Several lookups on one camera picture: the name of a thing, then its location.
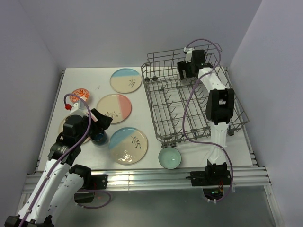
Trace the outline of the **dark blue mug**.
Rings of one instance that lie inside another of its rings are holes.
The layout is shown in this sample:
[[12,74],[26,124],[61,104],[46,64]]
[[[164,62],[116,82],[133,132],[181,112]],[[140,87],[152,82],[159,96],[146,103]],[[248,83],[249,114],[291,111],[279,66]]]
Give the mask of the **dark blue mug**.
[[100,132],[100,133],[96,133],[96,134],[92,134],[90,136],[90,140],[92,141],[92,143],[96,146],[102,146],[105,145],[108,142],[108,136],[106,134],[105,131]]

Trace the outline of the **orange patterned small bowl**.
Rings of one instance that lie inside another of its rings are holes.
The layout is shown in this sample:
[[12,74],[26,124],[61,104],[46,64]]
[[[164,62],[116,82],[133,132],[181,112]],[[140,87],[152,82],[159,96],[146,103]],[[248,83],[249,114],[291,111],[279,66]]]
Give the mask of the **orange patterned small bowl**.
[[[90,93],[87,89],[85,88],[78,88],[76,90],[74,90],[72,92],[74,95],[79,96],[80,98],[82,98],[84,101],[88,101]],[[75,96],[70,96],[70,101],[72,103],[77,102],[79,99]]]

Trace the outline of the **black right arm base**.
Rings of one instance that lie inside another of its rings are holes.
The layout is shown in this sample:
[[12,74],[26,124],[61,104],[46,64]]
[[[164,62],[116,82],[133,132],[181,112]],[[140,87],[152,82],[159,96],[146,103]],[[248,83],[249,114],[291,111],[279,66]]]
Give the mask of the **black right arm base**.
[[229,186],[231,191],[233,169],[228,170],[226,162],[221,165],[208,163],[204,171],[192,171],[185,178],[190,180],[193,187],[213,186],[203,189],[203,194],[208,200],[217,201],[224,197],[224,186]]

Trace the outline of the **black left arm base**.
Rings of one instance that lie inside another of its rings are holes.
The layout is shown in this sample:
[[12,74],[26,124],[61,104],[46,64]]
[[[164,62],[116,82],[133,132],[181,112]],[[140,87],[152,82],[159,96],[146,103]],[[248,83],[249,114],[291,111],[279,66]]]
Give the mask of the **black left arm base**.
[[77,204],[92,203],[97,197],[97,190],[105,190],[107,188],[108,175],[92,175],[89,169],[70,170],[70,174],[76,174],[83,182],[74,195],[74,201]]

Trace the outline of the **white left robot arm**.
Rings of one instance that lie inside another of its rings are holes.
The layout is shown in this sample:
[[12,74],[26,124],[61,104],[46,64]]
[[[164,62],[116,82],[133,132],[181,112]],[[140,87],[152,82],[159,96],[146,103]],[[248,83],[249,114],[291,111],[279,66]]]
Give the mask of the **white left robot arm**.
[[75,165],[86,138],[101,135],[112,118],[96,109],[66,117],[63,131],[51,146],[45,169],[33,193],[15,216],[8,216],[6,227],[53,227],[55,218],[68,201],[87,193],[92,201],[98,191],[98,180],[91,169]]

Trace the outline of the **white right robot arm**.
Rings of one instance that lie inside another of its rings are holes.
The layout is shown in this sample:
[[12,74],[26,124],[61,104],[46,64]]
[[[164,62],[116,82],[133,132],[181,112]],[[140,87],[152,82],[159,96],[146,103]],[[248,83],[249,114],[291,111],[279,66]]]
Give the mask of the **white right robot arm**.
[[182,119],[182,130],[185,129],[185,116],[195,88],[202,83],[207,92],[206,119],[210,123],[211,141],[209,144],[210,156],[207,158],[208,166],[221,166],[229,160],[225,151],[227,130],[234,113],[235,92],[227,88],[215,72],[215,67],[206,62],[205,50],[184,48],[185,59],[178,62],[178,76],[180,80],[196,78],[192,92],[184,108]]

